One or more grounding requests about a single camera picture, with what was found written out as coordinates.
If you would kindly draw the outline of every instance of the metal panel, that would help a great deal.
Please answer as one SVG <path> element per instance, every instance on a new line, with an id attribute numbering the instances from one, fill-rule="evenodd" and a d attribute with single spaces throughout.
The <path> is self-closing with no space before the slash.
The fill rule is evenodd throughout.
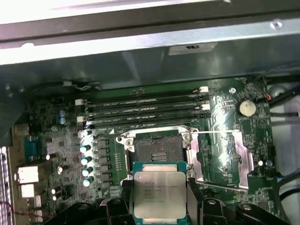
<path id="1" fill-rule="evenodd" d="M 31 14 L 42 17 L 40 17 L 40 20 L 33 22 L 20 22 L 22 19 L 18 19 L 17 15 L 30 15 L 29 7 L 21 7 L 21 9 L 21 13 L 18 13 L 18 7 L 15 7 L 13 12 L 6 10 L 3 14 L 0 14 L 4 15 L 5 18 L 9 18 L 9 15 L 12 15 L 17 19 L 15 23 L 0 23 L 1 41 L 17 39 L 28 40 L 36 37 L 45 38 L 70 34 L 86 34 L 89 32 L 120 30 L 165 24 L 189 22 L 206 23 L 209 20 L 238 17 L 249 18 L 254 15 L 268 15 L 271 13 L 292 13 L 300 10 L 300 1 L 276 1 L 274 4 L 274 0 L 217 0 L 119 10 L 105 13 L 93 13 L 88 15 L 81 15 L 83 12 L 78 9 L 70 9 L 70 14 L 66 14 L 68 17 L 47 20 L 41 19 L 45 17 L 60 17 L 64 15 L 62 11 L 54 10 L 54 14 L 56 13 L 58 15 L 50 16 L 49 13 L 45 12 L 45 10 L 39 9 L 39 13 L 36 12 Z"/>
<path id="2" fill-rule="evenodd" d="M 47 3 L 28 0 L 19 1 L 17 6 L 14 1 L 3 1 L 0 2 L 0 24 L 202 1 L 213 0 L 53 0 Z"/>
<path id="3" fill-rule="evenodd" d="M 2 90 L 52 81 L 98 81 L 102 89 L 259 73 L 300 55 L 300 19 L 0 50 Z M 210 52 L 168 55 L 169 46 L 217 42 Z"/>

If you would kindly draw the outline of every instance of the black capacitor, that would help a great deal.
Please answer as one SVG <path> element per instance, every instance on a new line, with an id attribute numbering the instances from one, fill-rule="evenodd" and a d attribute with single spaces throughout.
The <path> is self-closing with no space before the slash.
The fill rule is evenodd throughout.
<path id="1" fill-rule="evenodd" d="M 88 136 L 88 135 L 91 135 L 93 132 L 91 130 L 84 130 L 82 132 L 83 136 Z"/>
<path id="2" fill-rule="evenodd" d="M 93 167 L 87 167 L 86 169 L 84 169 L 83 171 L 82 171 L 82 175 L 84 176 L 84 177 L 87 177 L 91 172 L 93 172 Z"/>
<path id="3" fill-rule="evenodd" d="M 87 152 L 90 149 L 91 149 L 91 146 L 89 144 L 87 144 L 87 145 L 81 146 L 80 149 L 79 149 L 79 151 L 81 153 L 85 153 L 85 152 Z"/>
<path id="4" fill-rule="evenodd" d="M 68 165 L 60 165 L 60 166 L 58 167 L 58 172 L 59 172 L 59 173 L 62 173 L 63 171 L 67 170 L 68 168 L 69 168 Z"/>
<path id="5" fill-rule="evenodd" d="M 51 160 L 51 159 L 53 159 L 53 158 L 55 158 L 56 157 L 56 154 L 55 153 L 53 153 L 53 154 L 48 154 L 48 155 L 46 155 L 46 160 Z"/>
<path id="6" fill-rule="evenodd" d="M 85 187 L 88 187 L 93 181 L 94 181 L 94 177 L 88 177 L 87 179 L 85 179 L 85 180 L 83 181 L 83 185 L 84 185 Z"/>
<path id="7" fill-rule="evenodd" d="M 57 193 L 57 194 L 53 195 L 52 199 L 53 199 L 53 201 L 56 201 L 56 200 L 59 199 L 61 196 L 62 196 L 61 193 Z"/>
<path id="8" fill-rule="evenodd" d="M 87 165 L 90 161 L 92 161 L 92 157 L 91 156 L 87 156 L 87 157 L 81 159 L 81 164 L 82 165 Z"/>
<path id="9" fill-rule="evenodd" d="M 57 187 L 51 189 L 51 193 L 54 195 L 54 194 L 58 193 L 60 190 L 61 190 L 61 186 L 57 186 Z"/>

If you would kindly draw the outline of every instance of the cable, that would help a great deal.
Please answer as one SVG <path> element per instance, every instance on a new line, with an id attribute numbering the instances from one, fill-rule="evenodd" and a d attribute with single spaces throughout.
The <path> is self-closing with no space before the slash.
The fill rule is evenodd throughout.
<path id="1" fill-rule="evenodd" d="M 300 168 L 298 168 L 296 171 L 292 172 L 291 174 L 284 176 L 282 180 L 277 183 L 277 185 L 279 187 L 282 187 L 283 185 L 299 178 L 300 178 Z"/>
<path id="2" fill-rule="evenodd" d="M 270 116 L 273 117 L 300 117 L 300 112 L 270 112 Z"/>
<path id="3" fill-rule="evenodd" d="M 32 95 L 36 92 L 44 90 L 45 88 L 53 88 L 53 87 L 73 87 L 81 91 L 85 91 L 91 88 L 101 90 L 99 86 L 99 82 L 57 81 L 57 82 L 43 83 L 34 87 L 27 88 L 25 90 L 25 93 Z"/>
<path id="4" fill-rule="evenodd" d="M 3 205 L 6 205 L 6 206 L 9 206 L 9 209 L 10 209 L 10 212 L 12 214 L 15 214 L 15 215 L 22 215 L 22 216 L 29 216 L 29 217 L 37 217 L 37 218 L 43 218 L 43 219 L 49 219 L 51 218 L 52 216 L 39 216 L 39 215 L 36 215 L 34 213 L 31 213 L 31 212 L 17 212 L 14 210 L 14 208 L 12 207 L 11 204 L 9 204 L 8 202 L 1 202 L 0 201 L 0 204 L 3 204 Z"/>
<path id="5" fill-rule="evenodd" d="M 281 105 L 281 104 L 287 102 L 288 100 L 290 100 L 291 98 L 295 97 L 299 93 L 300 93 L 300 85 L 297 85 L 296 87 L 294 87 L 290 90 L 287 90 L 285 93 L 282 93 L 282 94 L 278 95 L 277 97 L 271 99 L 269 101 L 269 106 L 270 106 L 270 108 L 273 108 L 277 105 Z"/>
<path id="6" fill-rule="evenodd" d="M 282 193 L 280 195 L 280 200 L 282 201 L 285 198 L 287 198 L 288 196 L 296 194 L 296 193 L 300 193 L 300 188 L 291 189 L 291 190 L 288 190 L 288 191 Z"/>
<path id="7" fill-rule="evenodd" d="M 289 218 L 287 217 L 286 213 L 285 213 L 285 210 L 282 206 L 282 203 L 281 203 L 281 197 L 279 195 L 279 190 L 280 190 L 280 187 L 282 187 L 283 185 L 293 181 L 293 180 L 296 180 L 298 178 L 300 178 L 300 168 L 298 168 L 297 170 L 295 170 L 294 172 L 292 172 L 291 174 L 289 175 L 286 175 L 286 176 L 280 176 L 281 178 L 281 181 L 279 181 L 274 187 L 273 187 L 273 190 L 274 190 L 274 200 L 276 202 L 276 205 L 281 213 L 281 217 L 282 219 L 291 224 L 291 221 L 289 220 Z"/>

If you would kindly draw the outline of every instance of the capacitor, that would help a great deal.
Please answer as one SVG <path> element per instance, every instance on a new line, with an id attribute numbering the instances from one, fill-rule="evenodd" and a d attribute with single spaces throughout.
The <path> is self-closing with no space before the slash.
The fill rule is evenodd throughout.
<path id="1" fill-rule="evenodd" d="M 79 151 L 81 153 L 85 153 L 86 151 L 88 151 L 90 149 L 91 149 L 91 146 L 89 144 L 87 144 L 87 145 L 84 145 L 84 146 L 80 147 Z"/>
<path id="2" fill-rule="evenodd" d="M 63 171 L 67 170 L 69 168 L 68 165 L 61 165 L 58 167 L 58 172 L 62 173 Z"/>
<path id="3" fill-rule="evenodd" d="M 253 101 L 246 99 L 238 104 L 238 113 L 245 117 L 251 117 L 256 113 L 256 105 Z"/>
<path id="4" fill-rule="evenodd" d="M 82 132 L 83 136 L 88 136 L 88 135 L 91 135 L 93 132 L 91 130 L 84 130 Z"/>
<path id="5" fill-rule="evenodd" d="M 62 196 L 61 193 L 57 193 L 56 195 L 53 195 L 52 199 L 53 201 L 56 201 L 57 199 L 59 199 Z"/>
<path id="6" fill-rule="evenodd" d="M 85 187 L 88 187 L 93 181 L 94 181 L 94 177 L 88 177 L 87 179 L 85 179 L 85 180 L 83 181 L 83 185 L 84 185 Z"/>
<path id="7" fill-rule="evenodd" d="M 55 158 L 56 157 L 56 154 L 55 153 L 53 153 L 53 154 L 48 154 L 48 155 L 46 155 L 46 160 L 50 160 L 50 159 L 53 159 L 53 158 Z"/>
<path id="8" fill-rule="evenodd" d="M 67 121 L 66 121 L 66 118 L 64 118 L 64 117 L 61 117 L 60 119 L 59 119 L 59 123 L 60 124 L 65 124 Z"/>
<path id="9" fill-rule="evenodd" d="M 271 160 L 267 160 L 266 161 L 266 166 L 272 167 L 273 166 L 273 162 Z"/>
<path id="10" fill-rule="evenodd" d="M 64 117 L 66 115 L 66 112 L 64 110 L 59 111 L 60 117 Z"/>
<path id="11" fill-rule="evenodd" d="M 61 186 L 57 186 L 57 187 L 51 189 L 51 193 L 54 195 L 54 194 L 58 193 L 60 190 L 61 190 Z"/>
<path id="12" fill-rule="evenodd" d="M 87 156 L 87 157 L 81 159 L 81 164 L 82 165 L 87 165 L 91 160 L 92 160 L 92 157 L 91 156 Z"/>
<path id="13" fill-rule="evenodd" d="M 88 167 L 82 171 L 82 175 L 87 177 L 91 172 L 93 172 L 93 167 Z"/>

